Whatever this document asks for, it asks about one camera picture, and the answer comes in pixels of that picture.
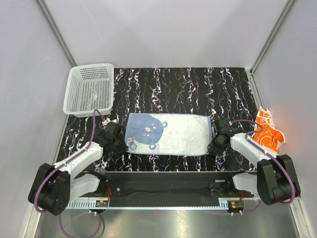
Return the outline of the blue white bear towel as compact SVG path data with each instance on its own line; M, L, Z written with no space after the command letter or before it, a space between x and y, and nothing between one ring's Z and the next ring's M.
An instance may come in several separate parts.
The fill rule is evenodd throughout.
M202 156L212 141L210 116L130 113L128 152L145 155Z

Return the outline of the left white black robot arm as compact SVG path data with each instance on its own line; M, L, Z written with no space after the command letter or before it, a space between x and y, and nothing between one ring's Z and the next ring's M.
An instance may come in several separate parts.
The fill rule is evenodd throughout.
M105 155L127 151L125 127L109 122L98 133L93 133L83 148L53 165L42 164L35 175L28 194L28 202L37 212L60 215L68 203L85 194L102 196L109 191L103 172L84 172L93 162Z

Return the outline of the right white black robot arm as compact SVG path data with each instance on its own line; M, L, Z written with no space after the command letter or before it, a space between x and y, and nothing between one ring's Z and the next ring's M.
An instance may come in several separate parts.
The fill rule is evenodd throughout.
M214 122L216 135L207 146L208 153L220 155L231 148L248 159L257 173L237 173L225 184L226 193L234 197L246 191L258 195L266 205L291 204L301 194L291 157L270 152L252 139L252 132L244 133L233 123L229 119Z

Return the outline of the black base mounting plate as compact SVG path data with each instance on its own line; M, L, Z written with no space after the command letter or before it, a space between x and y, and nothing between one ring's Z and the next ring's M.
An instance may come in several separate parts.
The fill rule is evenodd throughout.
M150 200L156 197L181 200L197 198L252 198L236 190L236 172L106 172L110 198Z

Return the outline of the orange white crumpled towel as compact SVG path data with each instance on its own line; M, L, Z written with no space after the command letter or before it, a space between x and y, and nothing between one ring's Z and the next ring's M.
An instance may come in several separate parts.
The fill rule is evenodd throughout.
M253 140L268 150L279 154L279 149L285 144L286 139L283 132L275 128L269 109L260 107L256 122L263 127L263 130L262 132L254 133L252 136Z

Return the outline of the white perforated plastic basket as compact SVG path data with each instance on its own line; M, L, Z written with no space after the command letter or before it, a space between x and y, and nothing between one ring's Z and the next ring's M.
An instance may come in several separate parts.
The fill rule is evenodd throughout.
M68 76L63 112L91 117L95 109L109 115L114 101L114 66L111 63L73 67Z

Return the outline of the aluminium rail frame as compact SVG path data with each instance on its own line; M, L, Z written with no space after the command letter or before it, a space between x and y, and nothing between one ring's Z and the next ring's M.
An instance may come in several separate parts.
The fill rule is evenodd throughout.
M154 198L150 200L123 198L79 198L72 200L66 209L90 210L228 210L228 201L218 198L197 199L193 197L181 200Z

